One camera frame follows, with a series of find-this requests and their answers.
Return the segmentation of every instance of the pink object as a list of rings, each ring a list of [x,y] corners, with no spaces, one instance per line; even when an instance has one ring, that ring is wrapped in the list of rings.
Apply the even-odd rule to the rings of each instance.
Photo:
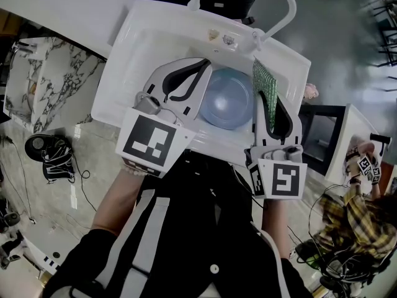
[[[306,84],[303,98],[312,99],[316,97],[318,97],[318,90],[316,86],[313,84]]]

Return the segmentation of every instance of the white strap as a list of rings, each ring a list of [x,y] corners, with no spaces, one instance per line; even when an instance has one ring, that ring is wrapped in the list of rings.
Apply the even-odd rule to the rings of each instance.
[[[158,197],[156,204],[151,211],[141,242],[132,262],[136,267],[146,273],[150,273],[156,255],[157,245],[160,238],[161,229],[167,214],[169,198]],[[123,291],[120,298],[139,298],[148,278],[146,275],[131,269],[124,282]]]
[[[281,258],[279,250],[273,241],[273,238],[265,231],[257,228],[254,222],[251,222],[252,226],[261,234],[262,239],[272,248],[275,257],[275,264],[277,267],[277,277],[279,279],[279,286],[282,298],[290,298],[290,293],[288,292],[287,283],[285,282],[283,266],[281,265]]]
[[[120,235],[115,240],[112,249],[110,250],[109,257],[107,258],[106,267],[96,278],[96,281],[101,283],[104,288],[109,285],[110,279],[112,278],[114,270],[116,268],[118,256],[120,255],[124,243],[130,236],[132,230],[135,228],[135,225],[139,221],[143,211],[148,207],[153,195],[154,190],[145,190],[142,192],[141,201],[138,203],[130,218],[124,225]]]
[[[135,269],[130,269],[125,279],[120,298],[139,298],[148,278]]]

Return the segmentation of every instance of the white counter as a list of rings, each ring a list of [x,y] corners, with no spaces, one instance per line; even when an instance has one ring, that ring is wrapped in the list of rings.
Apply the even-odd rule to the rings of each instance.
[[[108,58],[134,0],[0,0],[34,21]]]

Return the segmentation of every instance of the green sponge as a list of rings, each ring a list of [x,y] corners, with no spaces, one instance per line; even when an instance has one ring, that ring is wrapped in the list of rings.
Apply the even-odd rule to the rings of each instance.
[[[265,94],[270,115],[270,131],[273,132],[275,107],[277,105],[277,80],[257,58],[255,58],[254,66],[252,67],[252,82],[255,96],[259,94],[259,91]]]

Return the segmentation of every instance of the plaid shirt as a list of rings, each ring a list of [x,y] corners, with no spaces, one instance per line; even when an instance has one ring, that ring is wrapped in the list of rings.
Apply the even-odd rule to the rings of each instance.
[[[325,228],[314,237],[326,250],[350,247],[354,253],[385,257],[397,242],[397,229],[382,220],[382,213],[371,201],[364,200],[359,184],[341,198],[328,194],[320,200]]]

